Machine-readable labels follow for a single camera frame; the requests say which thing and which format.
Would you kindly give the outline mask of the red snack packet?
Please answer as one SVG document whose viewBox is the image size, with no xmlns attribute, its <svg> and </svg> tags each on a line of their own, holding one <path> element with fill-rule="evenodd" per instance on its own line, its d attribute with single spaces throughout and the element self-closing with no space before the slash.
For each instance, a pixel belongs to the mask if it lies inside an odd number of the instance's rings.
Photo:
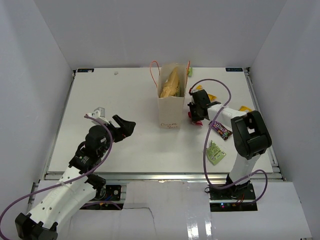
<svg viewBox="0 0 320 240">
<path fill-rule="evenodd" d="M 192 123 L 193 125 L 195 125 L 195 126 L 203 126 L 203 123 L 202 123 L 201 120 L 198 120 L 198 121 L 193 121 L 193 120 L 192 120 L 192 114 L 191 114 L 190 111 L 188 112 L 188 117 L 190 118 L 191 123 Z"/>
</svg>

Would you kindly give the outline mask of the brown kraft chips bag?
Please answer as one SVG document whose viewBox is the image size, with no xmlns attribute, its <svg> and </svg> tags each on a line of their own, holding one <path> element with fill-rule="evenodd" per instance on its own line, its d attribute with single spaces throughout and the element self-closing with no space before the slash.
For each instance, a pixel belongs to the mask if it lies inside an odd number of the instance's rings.
<svg viewBox="0 0 320 240">
<path fill-rule="evenodd" d="M 178 97 L 180 94 L 179 68 L 175 67 L 163 84 L 160 98 Z"/>
</svg>

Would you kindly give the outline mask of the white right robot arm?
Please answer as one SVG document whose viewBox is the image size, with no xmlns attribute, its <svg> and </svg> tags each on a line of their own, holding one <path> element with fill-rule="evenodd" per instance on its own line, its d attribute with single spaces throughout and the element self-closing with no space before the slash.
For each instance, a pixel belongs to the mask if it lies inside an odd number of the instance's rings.
<svg viewBox="0 0 320 240">
<path fill-rule="evenodd" d="M 193 122 L 209 120 L 205 147 L 214 126 L 224 124 L 231 128 L 237 154 L 232 170 L 226 177 L 225 185 L 212 184 L 205 166 L 203 171 L 210 190 L 225 190 L 229 198 L 236 200 L 243 195 L 244 188 L 249 185 L 256 162 L 272 145 L 272 139 L 262 115 L 257 110 L 244 112 L 228 107 L 227 103 L 210 101 L 204 89 L 191 89 L 189 95 L 191 96 L 191 102 L 188 104 L 191 120 Z"/>
</svg>

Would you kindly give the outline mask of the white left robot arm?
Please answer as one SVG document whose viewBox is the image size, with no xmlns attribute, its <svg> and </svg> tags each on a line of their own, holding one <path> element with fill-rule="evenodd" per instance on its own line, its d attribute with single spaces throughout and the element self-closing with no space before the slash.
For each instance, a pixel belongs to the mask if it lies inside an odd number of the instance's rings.
<svg viewBox="0 0 320 240">
<path fill-rule="evenodd" d="M 106 160 L 114 143 L 132 135 L 136 123 L 118 115 L 114 126 L 97 113 L 85 115 L 95 122 L 79 144 L 59 181 L 46 189 L 48 194 L 27 214 L 15 219 L 22 240 L 56 240 L 61 228 L 81 207 L 105 196 L 106 181 L 94 171 Z"/>
</svg>

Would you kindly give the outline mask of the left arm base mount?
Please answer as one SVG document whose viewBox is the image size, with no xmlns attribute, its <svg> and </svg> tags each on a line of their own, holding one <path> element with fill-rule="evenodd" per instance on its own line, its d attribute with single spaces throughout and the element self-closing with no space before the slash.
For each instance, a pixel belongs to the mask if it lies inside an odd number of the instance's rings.
<svg viewBox="0 0 320 240">
<path fill-rule="evenodd" d="M 122 186 L 121 185 L 109 185 L 105 186 L 103 191 L 104 196 L 94 198 L 89 203 L 82 206 L 81 210 L 122 210 L 123 203 L 121 201 Z"/>
</svg>

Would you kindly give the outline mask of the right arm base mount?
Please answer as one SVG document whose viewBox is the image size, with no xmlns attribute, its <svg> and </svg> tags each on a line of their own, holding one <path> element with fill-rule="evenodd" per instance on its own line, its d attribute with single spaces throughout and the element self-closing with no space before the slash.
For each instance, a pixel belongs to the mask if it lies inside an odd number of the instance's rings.
<svg viewBox="0 0 320 240">
<path fill-rule="evenodd" d="M 233 192 L 231 188 L 217 190 L 209 186 L 204 189 L 209 195 L 210 211 L 212 213 L 224 212 L 256 212 L 258 210 L 256 194 L 253 185 Z"/>
</svg>

